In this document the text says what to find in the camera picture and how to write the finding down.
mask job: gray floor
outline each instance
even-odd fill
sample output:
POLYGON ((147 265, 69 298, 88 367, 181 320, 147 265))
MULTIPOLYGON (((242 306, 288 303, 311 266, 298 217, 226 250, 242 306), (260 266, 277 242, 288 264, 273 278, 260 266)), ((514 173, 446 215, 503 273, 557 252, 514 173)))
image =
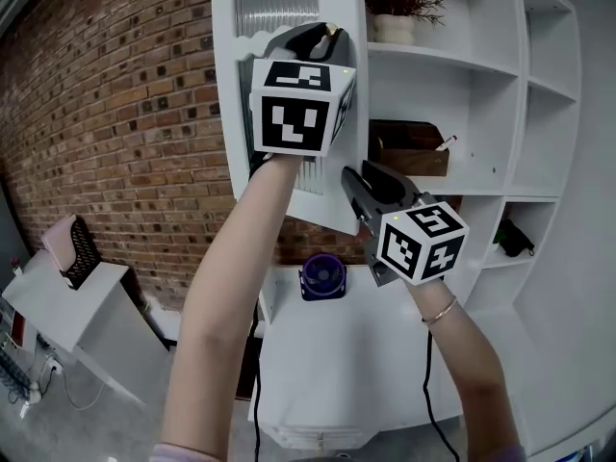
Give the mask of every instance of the gray floor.
MULTIPOLYGON (((30 376, 36 378, 45 357, 38 354, 30 376)), ((27 370, 32 356, 21 352, 18 364, 27 370)), ((171 355, 161 365, 156 401, 140 407, 105 387, 100 400, 87 411, 74 410, 64 395, 62 378, 54 376, 41 403, 23 413, 23 402, 10 405, 7 390, 0 385, 0 452, 9 462, 133 462, 146 461, 156 443, 161 424, 171 355)), ((79 405, 96 397, 100 381, 80 364, 67 366, 68 388, 79 405)), ((232 423, 230 460, 253 460, 254 425, 246 420, 248 403, 236 401, 232 423)), ((465 433, 457 421, 442 423, 449 440, 465 457, 465 433)), ((361 461, 450 461, 429 425, 380 433, 365 447, 350 451, 361 461)), ((288 462, 316 456, 313 452, 280 448, 262 436, 261 460, 288 462)))

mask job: wooden box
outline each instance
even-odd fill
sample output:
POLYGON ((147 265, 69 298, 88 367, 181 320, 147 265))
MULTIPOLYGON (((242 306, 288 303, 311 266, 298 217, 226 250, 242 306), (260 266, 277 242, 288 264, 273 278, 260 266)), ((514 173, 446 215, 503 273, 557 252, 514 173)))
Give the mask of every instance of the wooden box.
POLYGON ((434 150, 443 141, 431 123, 373 119, 368 158, 401 174, 447 176, 449 151, 434 150))

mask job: white cube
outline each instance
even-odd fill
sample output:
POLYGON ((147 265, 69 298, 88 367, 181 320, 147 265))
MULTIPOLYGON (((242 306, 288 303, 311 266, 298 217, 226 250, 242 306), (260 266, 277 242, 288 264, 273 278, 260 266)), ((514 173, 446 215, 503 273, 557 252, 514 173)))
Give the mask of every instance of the white cube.
POLYGON ((325 156, 347 119, 354 68, 297 60, 254 61, 254 148, 279 154, 325 156))
POLYGON ((446 203, 385 214, 378 260, 417 286, 455 266, 469 226, 446 203))

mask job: small fan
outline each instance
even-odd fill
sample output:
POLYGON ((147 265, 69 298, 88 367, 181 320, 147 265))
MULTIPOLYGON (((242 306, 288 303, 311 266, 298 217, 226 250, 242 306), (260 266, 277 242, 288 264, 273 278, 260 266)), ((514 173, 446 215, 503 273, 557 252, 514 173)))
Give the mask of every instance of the small fan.
POLYGON ((347 290, 347 268, 333 255, 315 255, 299 272, 301 297, 305 301, 337 299, 347 290))

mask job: white desk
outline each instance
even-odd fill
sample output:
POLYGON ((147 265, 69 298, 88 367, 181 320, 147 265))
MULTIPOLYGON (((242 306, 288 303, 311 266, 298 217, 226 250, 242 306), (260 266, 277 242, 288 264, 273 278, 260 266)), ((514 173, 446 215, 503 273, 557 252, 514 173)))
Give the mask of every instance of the white desk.
POLYGON ((108 385, 147 402, 167 350, 120 284, 125 266, 100 263, 79 290, 39 251, 2 293, 45 338, 108 385))

